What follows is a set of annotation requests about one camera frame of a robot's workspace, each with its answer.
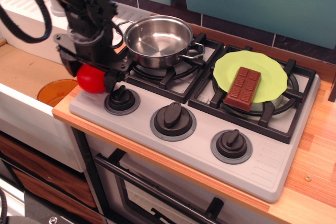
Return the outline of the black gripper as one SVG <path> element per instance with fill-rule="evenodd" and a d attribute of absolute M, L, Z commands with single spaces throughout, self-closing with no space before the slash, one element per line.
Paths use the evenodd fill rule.
<path fill-rule="evenodd" d="M 131 64 L 124 60 L 123 40 L 114 45 L 105 31 L 88 38 L 68 29 L 66 34 L 55 34 L 54 41 L 58 44 L 62 64 L 73 77 L 77 76 L 83 64 L 105 72 L 107 93 L 114 90 L 117 82 L 126 80 L 130 73 Z"/>

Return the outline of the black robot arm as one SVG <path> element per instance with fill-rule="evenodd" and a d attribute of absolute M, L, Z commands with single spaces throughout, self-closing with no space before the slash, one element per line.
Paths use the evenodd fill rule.
<path fill-rule="evenodd" d="M 113 32 L 120 29 L 112 21 L 117 14 L 113 0 L 56 0 L 64 9 L 68 20 L 66 34 L 54 35 L 62 63 L 67 71 L 76 76 L 84 64 L 104 72 L 103 86 L 113 92 L 117 82 L 124 81 L 130 72 L 130 65 L 115 49 L 122 45 L 112 44 Z M 40 43 L 49 38 L 52 21 L 43 0 L 35 0 L 44 18 L 45 32 L 34 38 L 22 31 L 5 10 L 1 9 L 1 21 L 18 39 L 29 44 Z"/>

